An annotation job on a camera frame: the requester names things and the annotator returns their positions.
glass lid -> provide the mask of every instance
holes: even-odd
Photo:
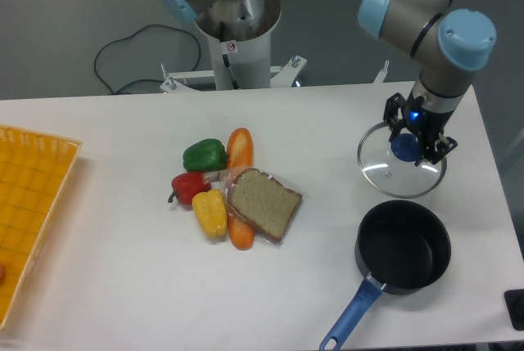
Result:
[[[421,152],[415,136],[401,133],[389,142],[390,135],[389,126],[381,123],[360,140],[357,159],[366,179],[395,198],[416,198],[433,190],[444,177],[446,158],[437,164],[423,161],[416,166]]]

gray floor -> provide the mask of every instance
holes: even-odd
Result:
[[[388,80],[415,80],[416,64],[358,27],[361,1],[282,0],[282,19],[273,32],[273,64],[302,55],[309,60],[305,84],[329,85],[371,82],[388,59]],[[477,77],[476,90],[524,246],[524,146],[507,153],[524,128],[524,0],[460,0],[454,9],[460,7],[484,12],[498,29],[498,43],[490,64]],[[105,95],[107,89],[93,73],[98,50],[153,23],[195,33],[192,26],[177,23],[159,0],[0,0],[0,99]],[[210,58],[201,43],[198,69],[207,70]],[[135,79],[160,79],[161,62],[168,71],[190,70],[196,57],[189,38],[154,29],[105,52],[100,73],[119,88]],[[156,92],[157,85],[142,84],[130,90]]]

warning sticker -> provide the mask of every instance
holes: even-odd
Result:
[[[220,43],[220,51],[222,54],[233,54],[238,51],[237,42],[234,40],[229,40],[227,42]]]

light blue joint cap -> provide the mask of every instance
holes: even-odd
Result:
[[[359,24],[374,38],[380,38],[390,0],[363,0],[359,9]]]
[[[440,23],[440,49],[448,61],[462,70],[484,67],[496,40],[493,22],[479,11],[452,11]]]
[[[164,7],[182,22],[192,22],[197,14],[185,0],[161,0]]]

white table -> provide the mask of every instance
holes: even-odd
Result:
[[[318,349],[353,297],[361,218],[389,200],[356,149],[411,83],[0,101],[0,123],[84,143],[0,348],[71,351]],[[255,165],[305,193],[280,248],[211,243],[168,205],[182,153],[250,129]],[[452,259],[435,284],[383,295],[351,349],[519,340],[503,292],[524,263],[473,90],[446,127],[459,147],[417,199],[446,225]]]

